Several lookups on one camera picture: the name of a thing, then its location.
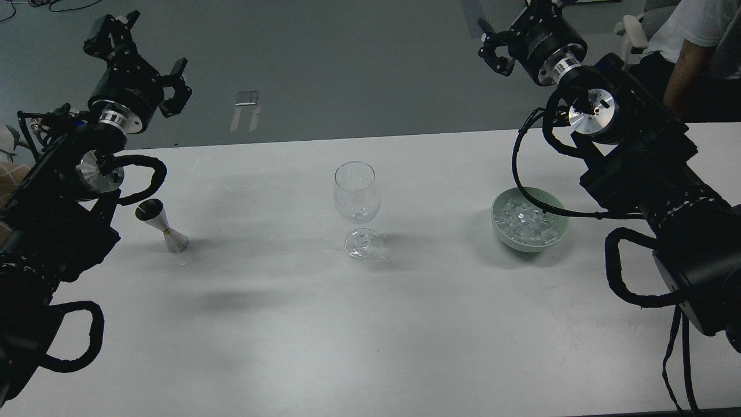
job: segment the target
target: white shirt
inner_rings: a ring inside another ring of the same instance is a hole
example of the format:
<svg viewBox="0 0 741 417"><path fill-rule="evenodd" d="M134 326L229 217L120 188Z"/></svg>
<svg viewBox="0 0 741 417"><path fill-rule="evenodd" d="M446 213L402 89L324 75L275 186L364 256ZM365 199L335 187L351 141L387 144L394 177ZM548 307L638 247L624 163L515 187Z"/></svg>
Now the white shirt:
<svg viewBox="0 0 741 417"><path fill-rule="evenodd" d="M658 51L677 63L685 39L716 48L706 76L741 78L741 0L682 0L651 38L645 54Z"/></svg>

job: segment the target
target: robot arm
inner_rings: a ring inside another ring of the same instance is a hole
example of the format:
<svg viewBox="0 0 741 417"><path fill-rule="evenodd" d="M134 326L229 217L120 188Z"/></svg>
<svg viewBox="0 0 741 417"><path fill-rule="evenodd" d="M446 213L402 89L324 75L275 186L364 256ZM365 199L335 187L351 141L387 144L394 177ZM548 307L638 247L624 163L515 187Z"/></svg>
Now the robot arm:
<svg viewBox="0 0 741 417"><path fill-rule="evenodd" d="M19 112L36 164L0 208L0 220L13 230L0 249L0 406L21 392L39 366L74 372L95 359L104 326L100 307L92 301L51 305L53 293L101 263L120 240L110 227L116 206L150 197L165 180L165 164L156 158L115 155L126 134L147 128L157 108L165 117L179 114L191 94L182 77L185 58L163 76L137 53L130 30L138 17L133 11L122 22L107 15L84 43L86 53L107 64L89 111L75 114L65 104L48 114ZM168 99L166 87L174 89ZM29 118L41 150L30 137ZM41 131L48 133L45 139ZM145 190L121 197L127 165L154 174ZM97 201L87 210L78 203L84 200ZM93 317L88 350L71 361L49 356L64 315L81 310Z"/></svg>
<svg viewBox="0 0 741 417"><path fill-rule="evenodd" d="M679 304L702 334L725 330L741 352L741 243L725 238L741 232L741 208L728 204L687 166L697 153L685 135L687 126L623 71L616 55L608 54L594 66L583 65L586 43L550 0L533 0L505 32L495 32L484 21L479 25L484 30L479 56L495 72L507 76L517 61L537 85L557 85L543 113L544 136L558 152L585 161L588 170L579 183L607 209L576 214L641 217L656 235L637 237L618 229L608 236L605 255L611 288L640 306ZM509 58L497 56L498 47L507 47ZM575 146L553 136L551 129L560 122L574 128ZM615 147L603 155L595 142ZM516 152L513 167L524 191L516 172ZM544 210L575 215L523 194ZM638 296L625 288L617 252L621 240L653 250L669 294Z"/></svg>

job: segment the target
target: table surface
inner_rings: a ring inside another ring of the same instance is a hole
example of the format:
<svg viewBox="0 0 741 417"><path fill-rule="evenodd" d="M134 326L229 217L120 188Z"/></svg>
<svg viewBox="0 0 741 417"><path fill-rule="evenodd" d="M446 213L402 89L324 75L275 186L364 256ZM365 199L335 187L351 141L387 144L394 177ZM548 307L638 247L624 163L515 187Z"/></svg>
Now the table surface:
<svg viewBox="0 0 741 417"><path fill-rule="evenodd" d="M690 166L741 203L740 124L692 125ZM568 130L559 131L567 139ZM641 220L572 219L568 236L522 254L489 210L514 186L515 131L148 150L168 167L156 195L190 238L116 212L122 241L62 284L55 303L93 300L103 349L73 374L38 370L3 416L567 416L672 410L661 377L672 308L627 304L605 280L603 240ZM353 225L333 206L335 169L370 163L382 190L368 227L383 258L343 252ZM521 177L572 209L597 205L585 167L525 138ZM149 171L127 168L124 193ZM666 288L651 253L621 246L629 287ZM87 346L71 315L51 353ZM741 355L691 332L701 407L741 405ZM669 375L680 401L681 355Z"/></svg>

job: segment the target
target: person's arm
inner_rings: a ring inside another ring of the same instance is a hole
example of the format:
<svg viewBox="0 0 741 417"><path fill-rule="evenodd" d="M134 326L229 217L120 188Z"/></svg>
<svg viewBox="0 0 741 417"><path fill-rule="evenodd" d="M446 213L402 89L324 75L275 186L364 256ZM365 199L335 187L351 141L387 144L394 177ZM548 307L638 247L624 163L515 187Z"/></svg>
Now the person's arm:
<svg viewBox="0 0 741 417"><path fill-rule="evenodd" d="M677 117L682 117L682 112L687 104L687 95L705 66L710 61L715 47L698 46L688 40L682 44L679 59L674 66L674 71L669 77L664 93L664 105Z"/></svg>

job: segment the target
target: metal jigger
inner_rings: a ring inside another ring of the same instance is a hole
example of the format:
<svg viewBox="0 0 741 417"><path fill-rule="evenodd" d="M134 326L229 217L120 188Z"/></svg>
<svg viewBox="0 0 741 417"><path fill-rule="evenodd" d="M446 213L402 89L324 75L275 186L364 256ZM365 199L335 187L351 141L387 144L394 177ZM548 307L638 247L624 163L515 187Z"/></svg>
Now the metal jigger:
<svg viewBox="0 0 741 417"><path fill-rule="evenodd" d="M165 245L170 253L180 253L190 242L186 236L170 227L167 223L165 205L156 198L142 201L136 208L136 218L165 234Z"/></svg>

